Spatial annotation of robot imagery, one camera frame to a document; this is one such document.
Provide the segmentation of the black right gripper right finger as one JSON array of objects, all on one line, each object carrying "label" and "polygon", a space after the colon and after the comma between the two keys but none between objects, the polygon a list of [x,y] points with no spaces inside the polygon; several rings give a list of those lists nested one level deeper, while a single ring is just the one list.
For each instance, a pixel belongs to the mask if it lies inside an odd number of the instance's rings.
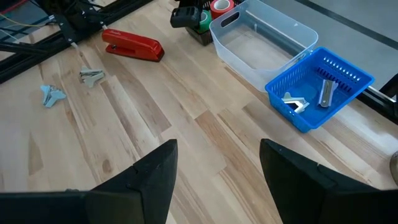
[{"label": "black right gripper right finger", "polygon": [[379,190],[270,139],[259,158],[284,223],[397,223],[397,191]]}]

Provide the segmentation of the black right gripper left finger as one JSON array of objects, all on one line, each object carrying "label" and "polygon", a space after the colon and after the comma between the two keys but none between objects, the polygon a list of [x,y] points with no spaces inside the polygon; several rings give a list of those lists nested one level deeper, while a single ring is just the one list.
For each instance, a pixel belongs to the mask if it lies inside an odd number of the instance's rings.
[{"label": "black right gripper left finger", "polygon": [[1,223],[165,223],[177,177],[169,139],[91,190],[1,194]]}]

